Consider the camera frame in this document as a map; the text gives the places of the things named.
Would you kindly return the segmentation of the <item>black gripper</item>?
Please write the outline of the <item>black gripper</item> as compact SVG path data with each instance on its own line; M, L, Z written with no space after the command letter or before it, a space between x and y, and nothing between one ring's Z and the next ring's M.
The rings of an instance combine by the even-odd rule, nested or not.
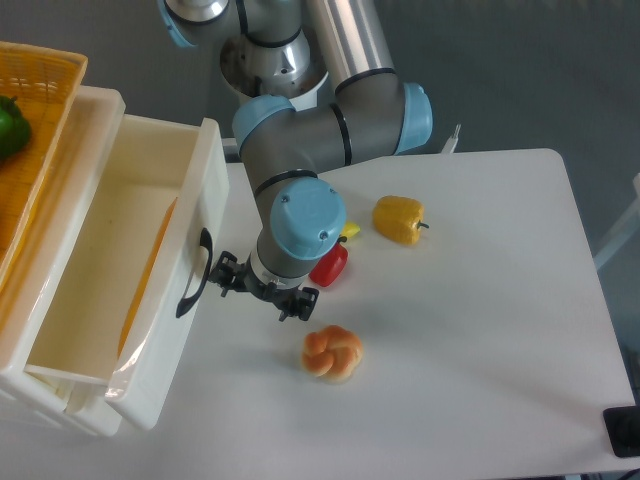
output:
M301 321L310 319L319 291L311 287L299 289L305 279L305 275L293 278L278 276L260 262L256 266L251 259L240 262L229 251L220 254L207 278L221 289L222 297L229 292L249 292L261 301L277 305L280 322L289 317Z

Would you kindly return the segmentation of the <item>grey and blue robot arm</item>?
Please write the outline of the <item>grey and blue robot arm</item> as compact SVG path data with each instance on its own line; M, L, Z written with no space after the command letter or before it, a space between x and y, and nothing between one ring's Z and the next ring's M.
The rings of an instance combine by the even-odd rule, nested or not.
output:
M205 281L248 292L283 318L307 320L305 279L346 220L320 174L424 145L433 113L424 89L395 71L370 1L162 1L183 48L219 33L237 47L247 98L232 129L262 229L245 262L211 256Z

